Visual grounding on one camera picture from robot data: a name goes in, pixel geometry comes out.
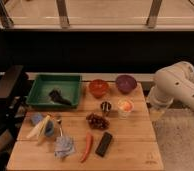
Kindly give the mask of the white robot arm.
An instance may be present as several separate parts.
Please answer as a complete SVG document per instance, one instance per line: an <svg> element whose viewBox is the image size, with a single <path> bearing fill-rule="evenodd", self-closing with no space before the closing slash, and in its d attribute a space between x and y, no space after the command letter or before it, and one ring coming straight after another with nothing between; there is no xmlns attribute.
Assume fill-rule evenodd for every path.
<svg viewBox="0 0 194 171"><path fill-rule="evenodd" d="M194 66L181 61L159 69L154 77L147 100L155 109L168 108L174 99L194 111Z"/></svg>

